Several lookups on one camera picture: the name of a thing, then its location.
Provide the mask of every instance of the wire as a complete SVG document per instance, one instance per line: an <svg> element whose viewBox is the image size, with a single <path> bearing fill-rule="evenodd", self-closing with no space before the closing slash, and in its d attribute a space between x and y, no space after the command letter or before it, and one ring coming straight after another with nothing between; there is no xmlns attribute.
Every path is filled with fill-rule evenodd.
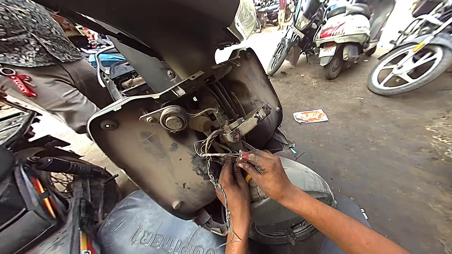
<svg viewBox="0 0 452 254"><path fill-rule="evenodd" d="M201 114L203 114L204 112L206 112L207 110L212 110L212 109L213 109L213 108L205 109L205 110L199 112L198 114L192 115L192 116L190 116L190 117L195 117L195 116L197 116L197 115L201 115ZM224 200L225 200L226 226L227 226L227 229L228 229L228 230L231 230L231 232L232 232L231 242L225 243L225 244L224 244L224 245L226 245L226 244L230 244L230 243L233 243L233 242L242 241L242 239L238 238L237 240L232 241L232 239L234 239L235 232L234 232L234 230L232 229L232 225L231 225L231 217L230 217L231 212L230 212L229 209L228 209L226 193L225 193L223 187L221 186L221 184L219 183L219 180L216 179L216 178L213 176L212 172L210 172L210 162L211 162L211 160L213 159L212 157L226 157L226 156L239 157L240 154L237 153L236 151L234 151L235 153L232 153L232 150L231 150L231 149L229 149L228 147L226 147L226 146L224 146L224 145L222 145L222 144L220 144L220 143L218 143L218 144L219 144L222 148L228 150L229 153L209 153L209 152L208 152L208 151L209 151L209 148L210 148L210 145L211 145L213 142L216 142L216 141L214 140L214 138L217 137L218 135L220 135L220 134L223 133L223 132L224 132L223 129L218 129L218 130L213 131L212 133L210 133L210 135L209 135L205 140L199 140L199 141L196 141L196 142L194 143L194 149L195 149L195 152L196 152L196 154L197 154L198 156L200 156L201 158L205 158L205 159L207 160L207 174L208 174L208 176L209 176L209 181L212 183L212 185L213 185L213 187L214 187L215 189L219 188L219 189L221 190L221 193L223 194L223 197L224 197ZM201 151L198 151L198 149L197 149L198 143L201 143L201 145L200 145L200 147L199 147Z"/></svg>
<svg viewBox="0 0 452 254"><path fill-rule="evenodd" d="M204 114L204 113L206 113L208 111L218 112L218 109L216 109L216 108L207 108L207 109L205 109L205 110L203 110L203 111L201 111L201 112L199 112L197 114L187 113L187 115L188 115L189 118L195 118L195 117L199 117L200 115L202 115L202 114Z"/></svg>

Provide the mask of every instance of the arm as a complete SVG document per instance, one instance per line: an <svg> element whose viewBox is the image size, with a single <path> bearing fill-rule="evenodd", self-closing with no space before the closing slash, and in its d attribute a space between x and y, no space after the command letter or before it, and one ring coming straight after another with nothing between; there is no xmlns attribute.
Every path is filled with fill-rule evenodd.
<svg viewBox="0 0 452 254"><path fill-rule="evenodd" d="M219 183L223 187L231 212L231 227L226 238L226 254L247 254L248 234L250 230L250 189L240 168L226 159L221 169ZM215 189L218 199L225 204L220 188Z"/></svg>
<svg viewBox="0 0 452 254"><path fill-rule="evenodd" d="M254 165L260 166L260 172ZM279 157L254 150L248 160L238 161L238 166L251 175L265 194L306 219L346 253L408 253L386 237L294 186Z"/></svg>

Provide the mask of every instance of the paper wrapper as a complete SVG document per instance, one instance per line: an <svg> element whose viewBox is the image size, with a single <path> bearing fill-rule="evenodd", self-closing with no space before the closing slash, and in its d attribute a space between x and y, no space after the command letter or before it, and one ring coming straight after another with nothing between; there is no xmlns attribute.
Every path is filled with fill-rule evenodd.
<svg viewBox="0 0 452 254"><path fill-rule="evenodd" d="M295 112L293 114L295 121L302 122L324 122L328 121L328 117L322 109Z"/></svg>

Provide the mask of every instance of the keychain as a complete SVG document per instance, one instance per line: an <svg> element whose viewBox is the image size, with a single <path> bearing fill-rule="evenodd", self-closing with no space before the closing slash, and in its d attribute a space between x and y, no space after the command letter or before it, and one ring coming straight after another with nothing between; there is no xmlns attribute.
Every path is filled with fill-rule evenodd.
<svg viewBox="0 0 452 254"><path fill-rule="evenodd" d="M7 76L13 84L27 97L36 97L36 93L29 86L36 87L30 83L31 78L24 74L18 74L15 70L11 68L2 67L0 68L0 74Z"/></svg>

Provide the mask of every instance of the white scooter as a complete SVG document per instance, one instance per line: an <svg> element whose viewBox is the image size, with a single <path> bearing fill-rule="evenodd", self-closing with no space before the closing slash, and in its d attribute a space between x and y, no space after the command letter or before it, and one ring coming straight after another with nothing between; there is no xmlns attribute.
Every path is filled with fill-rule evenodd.
<svg viewBox="0 0 452 254"><path fill-rule="evenodd" d="M357 62L362 55L372 55L395 1L375 1L369 4L343 2L331 5L326 23L319 29L314 42L319 48L320 65L325 78L332 80L341 72L344 61Z"/></svg>

